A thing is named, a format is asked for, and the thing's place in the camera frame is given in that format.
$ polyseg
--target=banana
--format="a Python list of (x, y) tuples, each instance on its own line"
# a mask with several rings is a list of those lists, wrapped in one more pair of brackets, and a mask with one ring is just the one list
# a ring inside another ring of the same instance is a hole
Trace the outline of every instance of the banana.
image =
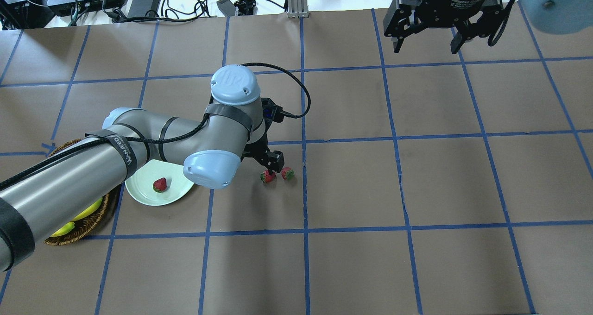
[(51, 237), (66, 235), (67, 233), (70, 233), (72, 230), (74, 230), (75, 225), (76, 224), (74, 222), (68, 222), (62, 228), (57, 230), (57, 232), (53, 233)]
[(98, 201), (95, 201), (95, 203), (93, 203), (91, 206), (89, 206), (87, 209), (85, 209), (82, 213), (80, 213), (79, 215), (75, 216), (72, 221), (77, 221), (80, 220), (82, 218), (86, 218), (87, 216), (91, 215), (93, 212), (97, 211), (97, 209), (99, 208), (99, 206), (101, 206), (101, 203), (103, 202), (103, 198), (101, 197)]

